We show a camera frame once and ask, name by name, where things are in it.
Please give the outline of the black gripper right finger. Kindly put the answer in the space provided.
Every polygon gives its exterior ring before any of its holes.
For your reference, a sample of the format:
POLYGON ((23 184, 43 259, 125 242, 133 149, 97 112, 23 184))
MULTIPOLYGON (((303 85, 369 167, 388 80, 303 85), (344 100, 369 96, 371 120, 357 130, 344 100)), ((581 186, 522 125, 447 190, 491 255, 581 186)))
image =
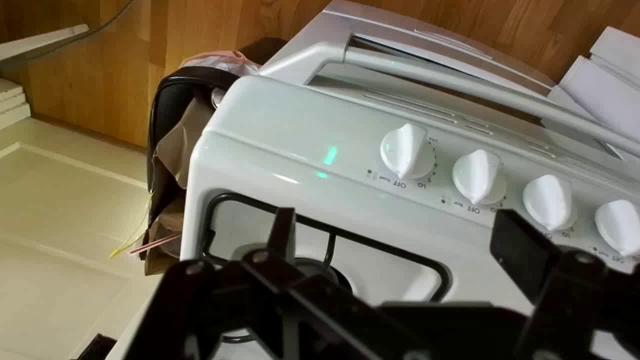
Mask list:
POLYGON ((598 330, 640 352, 640 283, 600 259, 556 246, 516 210, 497 210, 489 255, 532 304, 532 315, 482 303, 384 304, 433 360, 600 360, 598 330))

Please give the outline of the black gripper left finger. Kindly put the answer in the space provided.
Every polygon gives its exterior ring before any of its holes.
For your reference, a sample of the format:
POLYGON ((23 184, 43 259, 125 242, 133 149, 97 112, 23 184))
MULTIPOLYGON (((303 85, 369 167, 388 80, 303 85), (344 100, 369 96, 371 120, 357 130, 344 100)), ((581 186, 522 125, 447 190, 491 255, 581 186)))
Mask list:
POLYGON ((241 261, 174 265, 124 360, 212 360, 234 330, 248 330, 274 360, 371 360, 373 311, 295 268, 293 240, 295 213, 277 208, 265 246, 241 261))

